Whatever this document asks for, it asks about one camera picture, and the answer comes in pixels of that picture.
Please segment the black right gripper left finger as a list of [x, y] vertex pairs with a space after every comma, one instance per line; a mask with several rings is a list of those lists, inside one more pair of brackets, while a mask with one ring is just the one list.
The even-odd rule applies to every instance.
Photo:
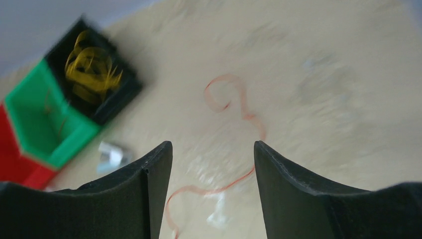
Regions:
[[3, 239], [157, 239], [172, 169], [164, 141], [142, 158], [71, 190], [0, 185]]

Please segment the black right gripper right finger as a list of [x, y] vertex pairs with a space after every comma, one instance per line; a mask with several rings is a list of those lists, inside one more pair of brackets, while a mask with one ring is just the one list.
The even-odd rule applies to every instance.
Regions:
[[367, 191], [324, 178], [254, 143], [254, 162], [269, 239], [419, 239], [422, 185]]

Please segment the white stapler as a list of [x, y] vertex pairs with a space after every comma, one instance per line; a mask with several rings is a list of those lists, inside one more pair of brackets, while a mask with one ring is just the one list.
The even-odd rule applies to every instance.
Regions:
[[133, 152], [128, 148], [106, 141], [99, 144], [98, 151], [101, 153], [97, 165], [98, 174], [108, 174], [120, 169], [128, 165], [133, 158]]

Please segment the green plastic bin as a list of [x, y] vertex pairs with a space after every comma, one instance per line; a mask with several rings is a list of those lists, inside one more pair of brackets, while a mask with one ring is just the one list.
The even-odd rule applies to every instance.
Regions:
[[101, 126], [70, 106], [46, 60], [4, 99], [24, 154], [60, 169], [100, 132]]

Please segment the red plastic bin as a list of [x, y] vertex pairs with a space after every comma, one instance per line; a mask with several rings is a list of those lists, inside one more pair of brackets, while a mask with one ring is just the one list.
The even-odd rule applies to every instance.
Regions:
[[0, 180], [44, 190], [59, 170], [49, 168], [19, 149], [4, 104], [0, 105]]

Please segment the black plastic bin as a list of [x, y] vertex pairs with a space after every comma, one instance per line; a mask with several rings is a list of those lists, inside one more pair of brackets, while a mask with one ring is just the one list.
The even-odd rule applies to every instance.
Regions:
[[142, 90], [136, 71], [84, 16], [47, 52], [67, 102], [99, 125], [115, 118]]

